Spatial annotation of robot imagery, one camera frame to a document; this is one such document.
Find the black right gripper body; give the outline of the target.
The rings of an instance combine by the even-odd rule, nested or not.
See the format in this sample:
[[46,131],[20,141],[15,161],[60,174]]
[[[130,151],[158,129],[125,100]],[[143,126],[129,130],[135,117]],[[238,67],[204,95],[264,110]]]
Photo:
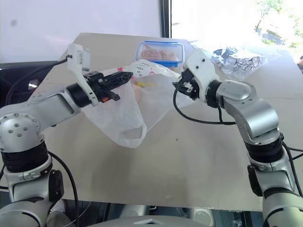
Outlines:
[[194,79],[194,74],[186,69],[181,73],[181,82],[186,83],[187,88],[191,88],[193,90],[193,95],[189,96],[193,101],[199,98],[199,85]]

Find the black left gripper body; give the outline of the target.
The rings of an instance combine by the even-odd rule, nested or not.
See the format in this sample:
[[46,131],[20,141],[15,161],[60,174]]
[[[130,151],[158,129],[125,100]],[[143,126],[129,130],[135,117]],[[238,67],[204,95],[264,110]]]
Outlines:
[[93,90],[99,102],[107,102],[112,99],[110,84],[102,73],[93,71],[85,74],[84,78]]

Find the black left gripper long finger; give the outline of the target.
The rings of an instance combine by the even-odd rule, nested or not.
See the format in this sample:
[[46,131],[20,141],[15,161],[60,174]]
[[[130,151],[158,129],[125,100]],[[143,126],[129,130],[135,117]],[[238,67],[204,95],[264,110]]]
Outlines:
[[126,84],[133,76],[132,72],[118,71],[104,77],[104,83],[107,89],[115,89]]

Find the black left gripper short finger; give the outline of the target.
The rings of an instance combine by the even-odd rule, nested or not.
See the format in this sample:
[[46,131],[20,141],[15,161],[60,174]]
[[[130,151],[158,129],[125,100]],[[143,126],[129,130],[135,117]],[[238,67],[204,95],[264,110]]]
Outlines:
[[109,91],[106,91],[105,94],[106,94],[106,98],[107,98],[108,100],[114,100],[114,101],[120,100],[120,96],[119,96],[118,94],[116,94],[116,93],[110,91],[110,90],[109,90]]

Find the white translucent plastic bag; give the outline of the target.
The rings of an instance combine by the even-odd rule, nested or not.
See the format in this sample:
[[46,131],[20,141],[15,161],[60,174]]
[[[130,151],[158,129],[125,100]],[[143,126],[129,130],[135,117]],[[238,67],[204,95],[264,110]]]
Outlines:
[[110,100],[96,107],[89,105],[82,111],[113,142],[136,148],[146,133],[174,108],[173,83],[179,81],[180,74],[147,60],[104,73],[119,70],[133,73],[129,82],[113,90],[120,100]]

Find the clear crumpled plastic bag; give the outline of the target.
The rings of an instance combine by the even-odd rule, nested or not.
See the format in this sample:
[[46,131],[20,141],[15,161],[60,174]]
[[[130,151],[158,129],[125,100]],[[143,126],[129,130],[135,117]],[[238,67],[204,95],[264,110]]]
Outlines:
[[237,43],[203,43],[201,40],[189,42],[201,49],[212,64],[229,79],[244,81],[256,70],[262,68],[281,54],[272,47]]

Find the clear container with blue lid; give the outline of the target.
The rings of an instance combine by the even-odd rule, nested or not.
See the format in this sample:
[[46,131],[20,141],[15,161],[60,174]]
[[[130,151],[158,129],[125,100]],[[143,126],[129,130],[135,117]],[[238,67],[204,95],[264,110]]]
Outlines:
[[178,42],[144,41],[137,45],[135,59],[145,59],[167,68],[177,68],[185,60],[184,46]]

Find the black furniture piece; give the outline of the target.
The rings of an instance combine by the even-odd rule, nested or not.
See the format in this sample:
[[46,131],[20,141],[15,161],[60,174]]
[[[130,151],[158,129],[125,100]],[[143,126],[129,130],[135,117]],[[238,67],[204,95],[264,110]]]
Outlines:
[[[6,105],[7,94],[15,82],[28,73],[53,63],[54,61],[0,63],[0,108]],[[50,68],[45,69],[21,82],[14,91],[10,103],[16,104],[28,100],[35,91],[34,88],[29,88],[28,84],[33,82],[34,85],[40,85],[50,70]]]

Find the grey robot torso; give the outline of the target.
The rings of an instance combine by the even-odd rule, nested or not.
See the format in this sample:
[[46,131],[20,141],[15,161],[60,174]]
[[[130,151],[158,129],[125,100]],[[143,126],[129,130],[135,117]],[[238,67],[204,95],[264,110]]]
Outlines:
[[175,216],[134,216],[117,218],[89,227],[203,227],[191,219]]

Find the dark window frame post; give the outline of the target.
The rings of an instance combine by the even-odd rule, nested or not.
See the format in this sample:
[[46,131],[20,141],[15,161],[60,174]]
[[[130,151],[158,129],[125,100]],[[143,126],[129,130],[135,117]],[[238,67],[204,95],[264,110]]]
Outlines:
[[172,0],[158,0],[160,13],[160,33],[163,38],[172,37]]

